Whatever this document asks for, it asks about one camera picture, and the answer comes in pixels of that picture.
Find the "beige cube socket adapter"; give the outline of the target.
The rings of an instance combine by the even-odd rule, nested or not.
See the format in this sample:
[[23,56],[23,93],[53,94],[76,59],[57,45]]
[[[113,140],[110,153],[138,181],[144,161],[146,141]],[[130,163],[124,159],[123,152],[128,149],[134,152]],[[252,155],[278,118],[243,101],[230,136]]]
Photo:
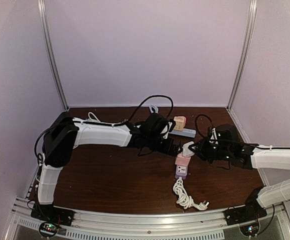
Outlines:
[[185,116],[175,116],[173,120],[175,121],[174,130],[182,132],[186,125],[187,118]]

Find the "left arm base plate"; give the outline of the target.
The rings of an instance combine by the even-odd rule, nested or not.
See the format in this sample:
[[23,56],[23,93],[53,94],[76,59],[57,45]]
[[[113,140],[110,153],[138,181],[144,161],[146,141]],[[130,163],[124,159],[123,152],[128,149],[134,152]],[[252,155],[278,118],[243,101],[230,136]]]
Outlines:
[[30,216],[45,222],[71,226],[75,212],[73,210],[55,207],[52,204],[42,205],[35,203]]

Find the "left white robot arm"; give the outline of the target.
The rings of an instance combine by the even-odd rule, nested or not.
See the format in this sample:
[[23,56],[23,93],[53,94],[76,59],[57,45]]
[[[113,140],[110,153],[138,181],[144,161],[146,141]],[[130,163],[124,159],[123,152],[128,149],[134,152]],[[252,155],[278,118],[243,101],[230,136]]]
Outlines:
[[80,145],[109,145],[123,148],[159,152],[176,157],[182,152],[180,141],[169,137],[176,125],[158,113],[152,113],[145,121],[131,123],[107,123],[96,119],[84,120],[62,112],[50,128],[39,138],[43,140],[41,152],[35,152],[39,171],[36,192],[39,206],[37,213],[46,222],[57,218],[57,211],[50,205],[61,170],[71,160],[75,147]]

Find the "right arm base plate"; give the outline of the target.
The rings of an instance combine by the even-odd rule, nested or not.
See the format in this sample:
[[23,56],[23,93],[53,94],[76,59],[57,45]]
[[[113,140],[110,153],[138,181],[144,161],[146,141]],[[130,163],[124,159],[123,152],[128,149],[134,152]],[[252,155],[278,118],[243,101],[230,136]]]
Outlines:
[[224,212],[228,226],[256,221],[258,218],[266,217],[267,211],[263,208],[244,205],[240,207],[230,206]]

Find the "white plug adapter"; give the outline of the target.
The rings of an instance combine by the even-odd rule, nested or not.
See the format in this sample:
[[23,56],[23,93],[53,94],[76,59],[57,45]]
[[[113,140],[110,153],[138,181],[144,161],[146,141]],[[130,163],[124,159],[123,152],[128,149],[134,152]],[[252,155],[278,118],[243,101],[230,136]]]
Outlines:
[[190,150],[190,146],[193,144],[194,144],[194,142],[190,141],[190,142],[185,143],[182,146],[182,153],[181,154],[184,158],[190,158],[190,157],[195,155],[195,153],[192,150]]

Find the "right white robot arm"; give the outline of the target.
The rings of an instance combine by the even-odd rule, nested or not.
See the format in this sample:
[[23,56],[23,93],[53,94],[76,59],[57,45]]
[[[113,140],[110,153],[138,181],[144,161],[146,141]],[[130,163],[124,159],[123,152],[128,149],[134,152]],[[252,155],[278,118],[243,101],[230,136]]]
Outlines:
[[[227,139],[208,137],[191,143],[188,149],[202,160],[227,161],[230,165],[252,169],[279,169],[290,171],[290,147],[263,146]],[[271,205],[290,201],[290,179],[272,186],[263,186],[254,191],[241,210],[244,220],[253,220],[260,212]]]

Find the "blue-grey power strip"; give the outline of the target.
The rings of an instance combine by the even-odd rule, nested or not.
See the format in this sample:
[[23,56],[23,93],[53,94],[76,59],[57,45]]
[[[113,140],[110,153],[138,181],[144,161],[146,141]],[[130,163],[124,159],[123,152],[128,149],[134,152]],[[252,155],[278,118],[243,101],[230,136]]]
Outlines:
[[194,129],[189,129],[189,128],[183,128],[182,131],[179,130],[172,130],[170,132],[171,135],[176,135],[176,136],[181,136],[181,137],[186,137],[186,138],[192,138],[194,139],[196,137],[196,130]]

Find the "purple power strip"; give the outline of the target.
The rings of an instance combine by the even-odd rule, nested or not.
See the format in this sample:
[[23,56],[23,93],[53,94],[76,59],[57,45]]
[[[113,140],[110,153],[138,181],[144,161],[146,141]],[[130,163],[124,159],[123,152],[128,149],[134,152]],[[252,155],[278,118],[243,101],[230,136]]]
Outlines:
[[188,166],[191,161],[191,157],[184,157],[179,153],[175,159],[175,178],[186,179],[188,175]]

